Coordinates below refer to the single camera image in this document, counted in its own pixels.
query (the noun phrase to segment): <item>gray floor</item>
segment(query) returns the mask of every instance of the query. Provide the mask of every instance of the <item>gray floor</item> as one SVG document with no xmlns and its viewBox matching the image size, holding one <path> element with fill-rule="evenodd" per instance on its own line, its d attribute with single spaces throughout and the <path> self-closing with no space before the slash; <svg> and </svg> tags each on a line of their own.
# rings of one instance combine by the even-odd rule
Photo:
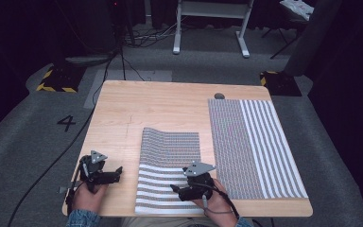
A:
<svg viewBox="0 0 363 227">
<path fill-rule="evenodd" d="M 181 38 L 181 54 L 172 54 L 173 37 L 147 48 L 124 49 L 124 57 L 141 71 L 172 71 L 174 82 L 260 85 L 265 70 L 282 70 L 291 48 L 270 60 L 284 42 L 273 31 L 248 30 L 245 36 L 251 57 L 242 58 L 235 39 L 235 27 L 225 30 L 188 30 Z M 91 109 L 83 108 L 96 72 L 105 66 L 88 68 L 79 92 L 36 92 L 49 67 L 31 75 L 24 99 L 0 124 L 0 226 L 7 225 L 16 204 L 29 187 L 71 144 Z M 109 69 L 122 69 L 116 57 Z M 305 188 L 314 208 L 310 218 L 275 218 L 276 226 L 363 226 L 363 202 L 358 187 L 342 163 L 311 102 L 306 96 L 311 81 L 296 79 L 303 96 L 273 96 Z M 68 132 L 57 122 L 67 115 L 77 122 Z M 64 226 L 63 195 L 58 186 L 70 181 L 86 130 L 75 144 L 47 172 L 20 206 L 12 226 Z M 270 226 L 269 218 L 256 218 Z M 117 218 L 104 218 L 101 226 L 117 226 Z"/>
</svg>

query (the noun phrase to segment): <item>white striped cloth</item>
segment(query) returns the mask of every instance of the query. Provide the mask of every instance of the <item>white striped cloth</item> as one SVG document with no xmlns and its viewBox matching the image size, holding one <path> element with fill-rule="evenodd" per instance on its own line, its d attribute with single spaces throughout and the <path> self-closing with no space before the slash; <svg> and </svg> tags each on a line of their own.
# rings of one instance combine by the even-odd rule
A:
<svg viewBox="0 0 363 227">
<path fill-rule="evenodd" d="M 187 186 L 182 168 L 193 161 L 200 161 L 198 133 L 144 128 L 135 213 L 202 214 L 191 201 L 181 201 L 170 187 Z"/>
<path fill-rule="evenodd" d="M 308 198 L 271 101 L 208 105 L 217 177 L 231 199 Z"/>
</svg>

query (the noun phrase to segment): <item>black equipment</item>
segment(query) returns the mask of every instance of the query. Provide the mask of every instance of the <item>black equipment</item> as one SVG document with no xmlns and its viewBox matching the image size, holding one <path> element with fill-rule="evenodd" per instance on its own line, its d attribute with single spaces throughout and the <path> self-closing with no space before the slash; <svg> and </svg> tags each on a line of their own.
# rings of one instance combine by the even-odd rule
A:
<svg viewBox="0 0 363 227">
<path fill-rule="evenodd" d="M 176 193 L 179 193 L 181 201 L 191 201 L 202 199 L 205 196 L 207 200 L 211 199 L 215 187 L 214 180 L 208 171 L 215 169 L 213 166 L 204 163 L 195 163 L 182 170 L 187 176 L 188 187 L 179 188 L 171 184 L 170 187 Z"/>
<path fill-rule="evenodd" d="M 99 152 L 91 150 L 91 155 L 83 156 L 78 163 L 78 170 L 75 178 L 72 181 L 72 186 L 68 189 L 69 192 L 66 198 L 67 214 L 72 212 L 73 198 L 75 196 L 75 186 L 78 173 L 80 172 L 80 179 L 83 183 L 87 184 L 88 190 L 94 193 L 94 187 L 98 184 L 118 183 L 120 174 L 122 174 L 123 167 L 120 166 L 115 172 L 103 172 L 102 168 L 105 165 L 105 159 L 108 157 Z"/>
<path fill-rule="evenodd" d="M 189 167 L 184 167 L 184 175 L 187 176 L 188 186 L 185 188 L 179 188 L 178 186 L 171 184 L 172 190 L 179 194 L 181 201 L 191 201 L 191 200 L 202 200 L 204 205 L 204 211 L 209 211 L 214 214 L 225 214 L 225 212 L 215 212 L 208 208 L 208 200 L 211 199 L 213 191 L 216 191 L 222 198 L 227 202 L 233 211 L 237 219 L 240 215 L 237 212 L 232 201 L 229 199 L 228 194 L 219 190 L 211 178 L 208 171 L 214 170 L 215 167 L 212 165 L 204 163 L 193 163 Z"/>
</svg>

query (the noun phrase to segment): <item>white table leg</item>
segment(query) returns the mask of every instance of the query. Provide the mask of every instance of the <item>white table leg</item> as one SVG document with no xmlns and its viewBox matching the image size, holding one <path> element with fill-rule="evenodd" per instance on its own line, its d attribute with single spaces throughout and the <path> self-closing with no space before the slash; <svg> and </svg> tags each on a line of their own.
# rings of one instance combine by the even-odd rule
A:
<svg viewBox="0 0 363 227">
<path fill-rule="evenodd" d="M 250 18 L 252 3 L 253 1 L 250 1 L 249 5 L 247 6 L 246 15 L 244 16 L 243 25 L 241 26 L 241 31 L 235 32 L 238 43 L 240 44 L 241 53 L 243 54 L 244 58 L 248 58 L 250 56 L 249 49 L 247 48 L 246 42 L 244 41 L 244 33 L 246 32 L 247 22 Z"/>
<path fill-rule="evenodd" d="M 182 39 L 182 0 L 179 0 L 178 4 L 178 16 L 176 25 L 175 42 L 173 44 L 173 54 L 180 54 L 181 52 L 181 39 Z"/>
</svg>

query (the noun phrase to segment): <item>person's arm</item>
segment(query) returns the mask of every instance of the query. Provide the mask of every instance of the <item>person's arm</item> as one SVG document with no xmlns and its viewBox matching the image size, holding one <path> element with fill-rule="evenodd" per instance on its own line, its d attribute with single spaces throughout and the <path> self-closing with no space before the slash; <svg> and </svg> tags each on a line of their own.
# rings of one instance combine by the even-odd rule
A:
<svg viewBox="0 0 363 227">
<path fill-rule="evenodd" d="M 226 193 L 225 187 L 217 179 L 214 179 L 214 183 L 220 191 Z M 251 224 L 246 219 L 237 219 L 231 206 L 216 191 L 213 192 L 211 199 L 208 200 L 208 207 L 206 209 L 202 200 L 194 200 L 193 202 L 204 209 L 205 215 L 219 227 L 251 227 Z"/>
<path fill-rule="evenodd" d="M 69 215 L 66 227 L 98 226 L 100 221 L 98 211 L 107 189 L 108 185 L 104 184 L 96 186 L 95 193 L 91 193 L 86 183 L 80 185 L 75 193 L 73 211 Z"/>
</svg>

